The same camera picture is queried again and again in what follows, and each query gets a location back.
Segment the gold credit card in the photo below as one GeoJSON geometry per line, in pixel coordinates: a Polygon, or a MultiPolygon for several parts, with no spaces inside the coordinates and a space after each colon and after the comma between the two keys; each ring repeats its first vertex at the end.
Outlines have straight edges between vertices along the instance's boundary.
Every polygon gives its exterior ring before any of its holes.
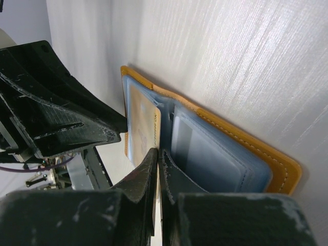
{"type": "Polygon", "coordinates": [[[136,167],[150,148],[159,148],[161,112],[140,86],[127,85],[128,158],[136,167]]]}

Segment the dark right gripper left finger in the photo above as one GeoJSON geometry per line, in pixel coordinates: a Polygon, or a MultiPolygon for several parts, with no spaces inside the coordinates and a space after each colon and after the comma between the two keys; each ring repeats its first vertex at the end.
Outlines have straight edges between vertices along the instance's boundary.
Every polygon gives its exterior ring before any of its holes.
{"type": "Polygon", "coordinates": [[[150,245],[154,235],[158,150],[109,190],[108,245],[150,245]]]}

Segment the yellow leather card holder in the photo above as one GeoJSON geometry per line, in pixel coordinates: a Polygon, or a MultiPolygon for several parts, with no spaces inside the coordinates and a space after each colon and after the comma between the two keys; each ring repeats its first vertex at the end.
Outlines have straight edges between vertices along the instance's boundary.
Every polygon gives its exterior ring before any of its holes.
{"type": "Polygon", "coordinates": [[[127,85],[143,88],[161,112],[158,149],[209,192],[292,194],[302,169],[267,145],[182,95],[162,88],[134,69],[122,66],[127,117],[127,85]]]}

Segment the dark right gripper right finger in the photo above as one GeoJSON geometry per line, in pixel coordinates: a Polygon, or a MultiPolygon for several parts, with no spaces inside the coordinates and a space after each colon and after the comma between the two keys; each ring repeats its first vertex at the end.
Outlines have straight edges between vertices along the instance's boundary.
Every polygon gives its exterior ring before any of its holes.
{"type": "Polygon", "coordinates": [[[173,245],[176,222],[176,202],[180,193],[206,193],[207,191],[194,182],[173,161],[170,153],[159,150],[159,183],[161,203],[162,244],[173,245]]]}

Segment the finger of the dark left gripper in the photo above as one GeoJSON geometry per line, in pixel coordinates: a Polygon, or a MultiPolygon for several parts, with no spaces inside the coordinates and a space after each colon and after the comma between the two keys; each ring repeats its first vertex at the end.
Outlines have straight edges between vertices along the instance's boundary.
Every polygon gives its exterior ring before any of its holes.
{"type": "Polygon", "coordinates": [[[120,134],[105,123],[17,90],[1,75],[1,148],[8,154],[56,157],[119,142],[120,134]]]}
{"type": "Polygon", "coordinates": [[[105,123],[118,133],[128,130],[127,119],[76,80],[45,40],[2,48],[1,75],[11,87],[42,101],[105,123]]]}

